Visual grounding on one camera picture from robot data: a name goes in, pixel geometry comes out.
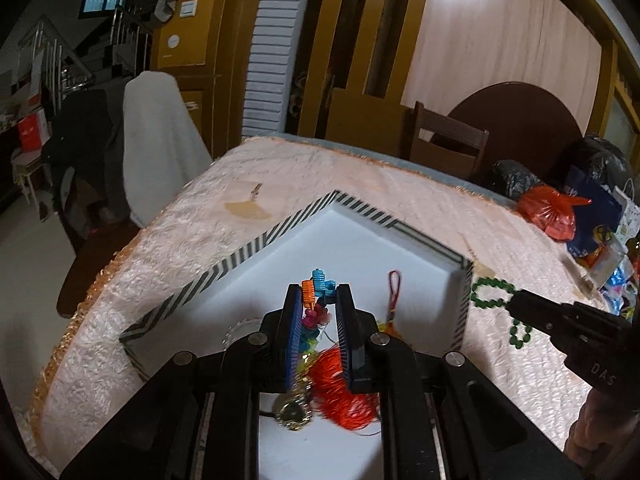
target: table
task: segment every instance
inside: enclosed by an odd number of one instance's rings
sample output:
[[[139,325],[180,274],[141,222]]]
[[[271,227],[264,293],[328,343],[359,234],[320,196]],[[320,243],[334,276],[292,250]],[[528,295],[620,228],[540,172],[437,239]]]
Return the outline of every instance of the table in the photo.
[[[267,219],[234,216],[262,184]],[[60,470],[142,382],[120,333],[209,266],[327,192],[341,189],[439,239],[499,278],[555,301],[588,302],[563,244],[508,202],[433,170],[362,150],[277,137],[246,140],[191,182],[98,277],[46,368],[32,406],[41,450]],[[511,318],[471,308],[463,352],[559,447],[589,387],[540,333],[508,344]]]

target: red tassel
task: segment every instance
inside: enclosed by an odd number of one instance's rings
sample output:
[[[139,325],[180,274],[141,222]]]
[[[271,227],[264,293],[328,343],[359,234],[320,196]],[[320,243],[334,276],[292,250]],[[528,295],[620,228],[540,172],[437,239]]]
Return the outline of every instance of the red tassel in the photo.
[[[324,418],[350,431],[361,430],[376,418],[378,395],[353,395],[347,390],[337,346],[320,354],[309,368],[309,378],[314,386],[318,409]]]

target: tablecloth stain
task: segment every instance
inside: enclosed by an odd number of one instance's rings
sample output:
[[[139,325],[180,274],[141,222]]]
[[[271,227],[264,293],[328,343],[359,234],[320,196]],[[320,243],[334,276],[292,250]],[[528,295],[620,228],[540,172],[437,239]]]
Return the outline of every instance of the tablecloth stain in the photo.
[[[474,272],[476,278],[495,278],[495,270],[487,267],[479,260],[474,261]]]
[[[225,202],[225,209],[232,215],[239,216],[240,218],[248,218],[250,220],[266,220],[271,218],[271,214],[262,209],[257,203],[258,193],[262,184],[258,184],[251,192],[249,200],[245,202]]]

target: green bead bracelet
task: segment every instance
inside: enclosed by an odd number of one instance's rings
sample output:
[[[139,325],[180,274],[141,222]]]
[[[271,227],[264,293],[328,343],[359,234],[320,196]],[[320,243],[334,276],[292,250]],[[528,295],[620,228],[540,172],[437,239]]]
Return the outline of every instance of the green bead bracelet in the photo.
[[[506,301],[504,299],[499,298],[498,300],[480,300],[478,298],[478,294],[476,291],[481,286],[490,286],[491,288],[501,288],[507,294],[513,294],[516,291],[513,283],[509,283],[506,280],[498,280],[497,278],[478,278],[478,280],[471,286],[471,301],[478,308],[495,308],[497,306],[504,307],[506,305]],[[522,339],[518,338],[518,330],[520,325],[524,326],[524,336]],[[521,323],[519,320],[513,320],[513,326],[509,329],[509,344],[515,346],[518,350],[520,350],[526,343],[531,341],[531,331],[532,327],[529,325],[525,325]]]

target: white tray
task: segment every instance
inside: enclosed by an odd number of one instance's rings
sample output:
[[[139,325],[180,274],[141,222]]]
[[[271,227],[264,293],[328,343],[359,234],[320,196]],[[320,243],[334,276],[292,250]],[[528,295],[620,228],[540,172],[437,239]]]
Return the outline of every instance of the white tray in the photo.
[[[412,347],[442,355],[458,349],[464,334],[472,264],[401,221],[335,191],[252,240],[180,293],[168,298],[121,337],[133,364],[153,374],[176,352],[203,356],[223,349],[229,329],[244,319],[282,308],[289,283],[316,269],[349,283],[356,307],[383,320],[388,272],[402,284],[396,327]],[[334,320],[327,336],[337,340]],[[323,335],[319,349],[331,342]],[[273,396],[264,395],[263,409]],[[378,423],[344,430],[314,414],[301,431],[260,418],[263,480],[382,478]]]

